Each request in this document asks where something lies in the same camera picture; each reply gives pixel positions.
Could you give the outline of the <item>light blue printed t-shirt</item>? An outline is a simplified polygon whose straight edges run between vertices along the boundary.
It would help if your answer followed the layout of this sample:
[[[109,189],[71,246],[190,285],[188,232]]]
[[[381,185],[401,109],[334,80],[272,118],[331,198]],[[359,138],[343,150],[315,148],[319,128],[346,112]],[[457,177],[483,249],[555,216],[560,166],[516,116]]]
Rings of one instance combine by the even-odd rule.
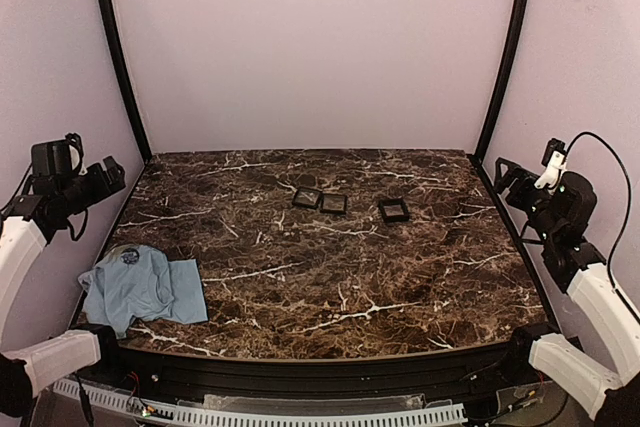
[[[170,261],[146,245],[111,249],[78,277],[85,293],[82,311],[92,324],[109,326],[124,339],[137,320],[190,325],[208,320],[197,262]]]

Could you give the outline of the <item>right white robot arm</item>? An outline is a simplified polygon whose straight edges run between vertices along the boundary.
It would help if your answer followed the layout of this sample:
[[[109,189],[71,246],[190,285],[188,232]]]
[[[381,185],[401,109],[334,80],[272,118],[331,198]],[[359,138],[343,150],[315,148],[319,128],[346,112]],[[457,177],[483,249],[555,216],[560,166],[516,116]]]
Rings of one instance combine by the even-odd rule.
[[[494,188],[524,212],[547,271],[559,290],[586,315],[615,367],[608,369],[548,323],[514,330],[500,362],[501,375],[517,381],[539,371],[573,398],[597,426],[639,423],[639,311],[613,284],[604,256],[584,236],[597,197],[591,183],[564,167],[561,153],[541,175],[500,158]]]

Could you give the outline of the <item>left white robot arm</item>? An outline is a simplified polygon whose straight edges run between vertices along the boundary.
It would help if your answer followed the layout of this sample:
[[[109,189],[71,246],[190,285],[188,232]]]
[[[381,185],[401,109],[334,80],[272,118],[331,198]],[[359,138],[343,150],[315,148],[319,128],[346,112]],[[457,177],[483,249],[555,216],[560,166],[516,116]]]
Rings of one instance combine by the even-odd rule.
[[[1,326],[7,325],[17,294],[32,265],[69,218],[85,213],[125,187],[124,168],[111,156],[89,166],[42,178],[42,194],[21,194],[1,215]],[[52,339],[1,353],[1,412],[22,417],[46,387],[85,367],[108,364],[117,354],[114,330],[81,324]]]

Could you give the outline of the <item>right black display box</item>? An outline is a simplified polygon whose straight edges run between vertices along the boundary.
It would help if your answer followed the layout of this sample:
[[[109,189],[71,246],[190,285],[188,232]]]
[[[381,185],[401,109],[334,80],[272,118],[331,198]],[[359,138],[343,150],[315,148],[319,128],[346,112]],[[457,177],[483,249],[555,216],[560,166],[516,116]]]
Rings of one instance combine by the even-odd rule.
[[[385,224],[407,222],[410,213],[403,198],[381,199],[378,209]]]

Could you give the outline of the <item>black display box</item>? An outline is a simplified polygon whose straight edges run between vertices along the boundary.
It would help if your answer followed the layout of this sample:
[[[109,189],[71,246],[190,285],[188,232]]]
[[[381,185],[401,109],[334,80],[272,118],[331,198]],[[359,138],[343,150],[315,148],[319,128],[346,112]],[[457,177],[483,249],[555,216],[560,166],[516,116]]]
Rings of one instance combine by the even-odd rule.
[[[325,193],[322,196],[320,211],[322,213],[344,215],[347,211],[348,197],[340,194]]]
[[[385,224],[407,222],[410,213],[403,198],[381,199],[378,209]]]
[[[309,187],[299,187],[292,199],[292,205],[301,208],[317,209],[321,199],[321,191]]]

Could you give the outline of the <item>middle black display box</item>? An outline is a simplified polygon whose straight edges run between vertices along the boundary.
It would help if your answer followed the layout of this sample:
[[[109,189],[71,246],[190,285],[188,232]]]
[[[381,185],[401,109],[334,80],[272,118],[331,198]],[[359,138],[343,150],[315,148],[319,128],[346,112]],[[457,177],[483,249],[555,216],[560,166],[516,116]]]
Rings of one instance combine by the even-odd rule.
[[[320,211],[322,213],[344,215],[347,211],[348,197],[340,194],[325,193],[322,196]]]

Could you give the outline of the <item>left black display box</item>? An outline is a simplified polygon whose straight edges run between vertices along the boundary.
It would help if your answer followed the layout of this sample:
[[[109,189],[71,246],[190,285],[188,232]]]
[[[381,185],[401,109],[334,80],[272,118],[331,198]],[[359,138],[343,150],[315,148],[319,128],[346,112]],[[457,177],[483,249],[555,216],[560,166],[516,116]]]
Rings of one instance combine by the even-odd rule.
[[[292,199],[292,205],[301,208],[317,209],[321,199],[321,191],[309,187],[299,187]]]

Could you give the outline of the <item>black front frame rail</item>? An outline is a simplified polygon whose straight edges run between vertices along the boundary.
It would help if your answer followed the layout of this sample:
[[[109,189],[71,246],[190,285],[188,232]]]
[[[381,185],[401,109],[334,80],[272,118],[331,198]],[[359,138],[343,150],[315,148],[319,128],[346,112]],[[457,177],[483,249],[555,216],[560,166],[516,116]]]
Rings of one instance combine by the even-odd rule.
[[[474,401],[503,388],[538,384],[533,370],[506,378],[508,345],[370,359],[232,360],[122,348],[108,368],[87,367],[87,381],[140,388],[154,400],[199,401],[207,394],[274,399],[355,399],[423,394]]]

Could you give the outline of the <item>left black frame post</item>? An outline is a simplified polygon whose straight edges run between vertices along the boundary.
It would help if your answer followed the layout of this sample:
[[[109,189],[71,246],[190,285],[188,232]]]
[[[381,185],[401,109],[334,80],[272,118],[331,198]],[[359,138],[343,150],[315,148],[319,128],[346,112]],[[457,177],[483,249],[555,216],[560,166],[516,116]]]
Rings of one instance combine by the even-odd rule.
[[[138,152],[143,163],[147,164],[152,159],[153,154],[137,104],[132,80],[129,75],[129,69],[116,19],[115,4],[113,0],[97,1],[113,70],[125,112]]]

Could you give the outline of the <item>black frame post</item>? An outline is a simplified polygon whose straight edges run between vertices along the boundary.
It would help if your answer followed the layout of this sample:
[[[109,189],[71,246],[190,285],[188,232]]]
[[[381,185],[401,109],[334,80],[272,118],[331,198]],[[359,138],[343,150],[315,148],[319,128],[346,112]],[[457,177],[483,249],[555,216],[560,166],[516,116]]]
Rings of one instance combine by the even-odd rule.
[[[495,132],[503,101],[509,84],[512,68],[519,46],[522,27],[525,20],[528,0],[513,0],[506,31],[503,51],[497,70],[494,87],[487,107],[484,122],[476,143],[473,157],[479,164],[486,158]]]
[[[113,70],[125,112],[138,152],[143,163],[147,164],[152,159],[153,154],[137,104],[132,80],[129,75],[129,69],[116,19],[115,4],[113,0],[97,1]]]

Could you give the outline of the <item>right black frame post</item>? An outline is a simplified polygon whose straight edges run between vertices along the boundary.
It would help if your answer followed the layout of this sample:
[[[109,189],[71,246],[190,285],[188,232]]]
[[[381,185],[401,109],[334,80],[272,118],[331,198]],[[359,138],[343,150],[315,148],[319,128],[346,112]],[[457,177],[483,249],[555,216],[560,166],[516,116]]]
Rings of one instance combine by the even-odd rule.
[[[512,68],[519,46],[522,27],[525,20],[528,0],[513,0],[506,31],[503,51],[497,70],[494,87],[487,107],[484,122],[476,143],[473,157],[479,164],[486,158],[495,132],[503,101],[509,84]]]

